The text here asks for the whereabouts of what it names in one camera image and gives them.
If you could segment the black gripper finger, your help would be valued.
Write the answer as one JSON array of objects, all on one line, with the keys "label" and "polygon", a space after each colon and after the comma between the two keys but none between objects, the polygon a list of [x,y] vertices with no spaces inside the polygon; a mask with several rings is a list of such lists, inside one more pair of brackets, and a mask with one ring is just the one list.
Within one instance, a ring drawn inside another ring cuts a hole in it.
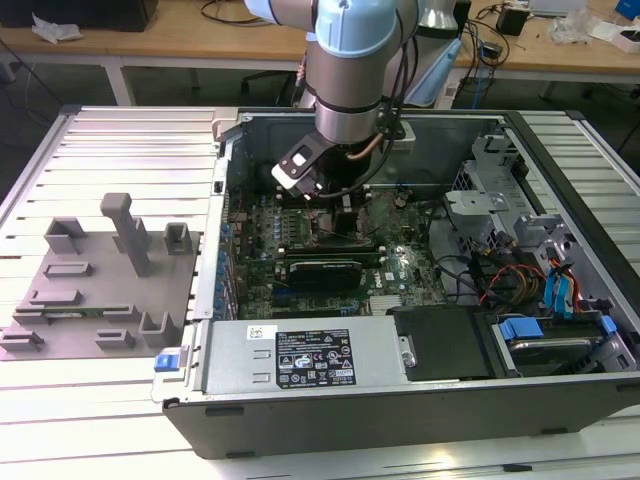
[{"label": "black gripper finger", "polygon": [[350,197],[341,197],[335,207],[335,232],[346,235],[356,229],[358,209]]}]

